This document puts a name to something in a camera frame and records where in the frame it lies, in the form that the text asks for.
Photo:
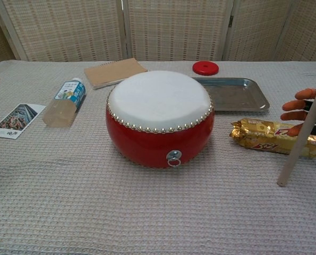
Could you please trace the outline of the red drum white skin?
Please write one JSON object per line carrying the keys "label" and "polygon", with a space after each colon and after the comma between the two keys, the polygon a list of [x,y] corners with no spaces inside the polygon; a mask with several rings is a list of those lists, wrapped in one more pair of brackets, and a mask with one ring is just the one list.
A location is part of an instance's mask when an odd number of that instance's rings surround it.
{"label": "red drum white skin", "polygon": [[107,97],[113,144],[129,160],[148,167],[177,167],[197,156],[209,141],[214,116],[206,89],[178,72],[136,74]]}

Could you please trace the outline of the printed photo card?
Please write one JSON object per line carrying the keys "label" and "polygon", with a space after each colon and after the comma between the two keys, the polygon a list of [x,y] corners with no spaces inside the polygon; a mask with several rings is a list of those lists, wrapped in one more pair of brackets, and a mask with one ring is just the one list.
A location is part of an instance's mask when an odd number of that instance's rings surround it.
{"label": "printed photo card", "polygon": [[0,121],[0,138],[17,139],[44,109],[43,105],[18,104]]}

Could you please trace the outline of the red round plastic disc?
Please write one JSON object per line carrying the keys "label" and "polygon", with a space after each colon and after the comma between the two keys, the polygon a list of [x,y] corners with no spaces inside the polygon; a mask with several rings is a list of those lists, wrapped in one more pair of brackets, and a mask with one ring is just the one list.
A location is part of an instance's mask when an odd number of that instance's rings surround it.
{"label": "red round plastic disc", "polygon": [[197,61],[193,64],[192,70],[202,76],[211,76],[219,72],[219,66],[211,61]]}

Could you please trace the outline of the plastic drink bottle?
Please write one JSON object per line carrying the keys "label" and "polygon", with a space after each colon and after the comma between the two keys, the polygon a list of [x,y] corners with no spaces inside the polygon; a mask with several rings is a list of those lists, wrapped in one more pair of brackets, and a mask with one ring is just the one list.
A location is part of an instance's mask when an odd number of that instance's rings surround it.
{"label": "plastic drink bottle", "polygon": [[42,117],[49,128],[67,128],[73,123],[76,111],[86,95],[86,88],[79,78],[65,81]]}

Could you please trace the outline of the gold foil snack packet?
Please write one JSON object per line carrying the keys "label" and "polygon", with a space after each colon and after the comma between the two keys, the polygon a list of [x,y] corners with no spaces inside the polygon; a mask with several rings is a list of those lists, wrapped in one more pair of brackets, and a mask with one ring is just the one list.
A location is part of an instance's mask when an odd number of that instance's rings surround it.
{"label": "gold foil snack packet", "polygon": [[[247,149],[290,154],[297,137],[287,134],[293,126],[280,122],[243,118],[232,123],[230,137]],[[316,157],[316,135],[307,138],[301,156]]]}

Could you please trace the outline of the stainless steel tray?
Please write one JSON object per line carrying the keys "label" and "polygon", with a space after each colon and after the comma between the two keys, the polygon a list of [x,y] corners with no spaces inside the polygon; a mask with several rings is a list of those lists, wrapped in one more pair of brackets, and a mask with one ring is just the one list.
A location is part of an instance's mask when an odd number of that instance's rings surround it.
{"label": "stainless steel tray", "polygon": [[194,78],[211,97],[216,111],[265,112],[270,104],[258,84],[248,78]]}

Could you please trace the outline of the woven folding screen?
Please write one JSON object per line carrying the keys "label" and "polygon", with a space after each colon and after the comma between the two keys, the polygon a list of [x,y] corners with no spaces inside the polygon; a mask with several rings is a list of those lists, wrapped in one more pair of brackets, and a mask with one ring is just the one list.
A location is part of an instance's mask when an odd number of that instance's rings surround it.
{"label": "woven folding screen", "polygon": [[316,61],[316,0],[0,0],[0,61]]}

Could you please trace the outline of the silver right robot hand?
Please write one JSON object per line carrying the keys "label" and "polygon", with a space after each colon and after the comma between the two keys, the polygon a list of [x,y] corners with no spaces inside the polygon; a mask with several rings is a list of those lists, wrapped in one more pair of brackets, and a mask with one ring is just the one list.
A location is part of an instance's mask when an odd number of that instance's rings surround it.
{"label": "silver right robot hand", "polygon": [[[312,106],[312,101],[316,97],[316,89],[307,88],[295,94],[295,100],[283,104],[282,109],[285,113],[281,114],[282,121],[298,120],[304,121]],[[312,135],[316,135],[316,123],[311,131]]]}

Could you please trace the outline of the beige woven tablecloth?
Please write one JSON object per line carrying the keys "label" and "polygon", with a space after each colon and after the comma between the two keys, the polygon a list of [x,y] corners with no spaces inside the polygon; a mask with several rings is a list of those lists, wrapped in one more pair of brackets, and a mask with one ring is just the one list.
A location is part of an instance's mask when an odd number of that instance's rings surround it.
{"label": "beige woven tablecloth", "polygon": [[316,254],[316,158],[247,150],[230,137],[241,118],[278,121],[282,105],[316,88],[316,62],[220,62],[220,77],[254,80],[265,113],[223,113],[211,139],[176,169],[134,164],[105,123],[108,88],[87,96],[72,126],[37,117],[0,138],[0,254]]}

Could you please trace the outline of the wooden drumstick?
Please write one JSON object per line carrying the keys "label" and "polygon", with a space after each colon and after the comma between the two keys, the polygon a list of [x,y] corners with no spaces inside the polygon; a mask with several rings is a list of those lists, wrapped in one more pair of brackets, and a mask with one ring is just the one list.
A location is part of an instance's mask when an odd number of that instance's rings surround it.
{"label": "wooden drumstick", "polygon": [[294,169],[296,161],[301,155],[301,151],[306,144],[307,138],[309,137],[314,125],[316,124],[316,90],[308,89],[308,91],[310,91],[311,93],[310,97],[313,97],[314,95],[314,101],[309,109],[309,112],[304,118],[304,122],[300,130],[297,132],[297,140],[293,145],[288,159],[279,174],[277,184],[282,187],[286,186],[291,172]]}

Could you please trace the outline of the kraft spiral notebook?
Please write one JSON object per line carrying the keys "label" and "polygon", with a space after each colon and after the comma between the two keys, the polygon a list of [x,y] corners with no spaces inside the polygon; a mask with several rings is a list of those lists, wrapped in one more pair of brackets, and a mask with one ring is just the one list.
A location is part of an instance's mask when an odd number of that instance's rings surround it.
{"label": "kraft spiral notebook", "polygon": [[94,90],[112,86],[139,73],[146,72],[135,58],[88,67],[84,73]]}

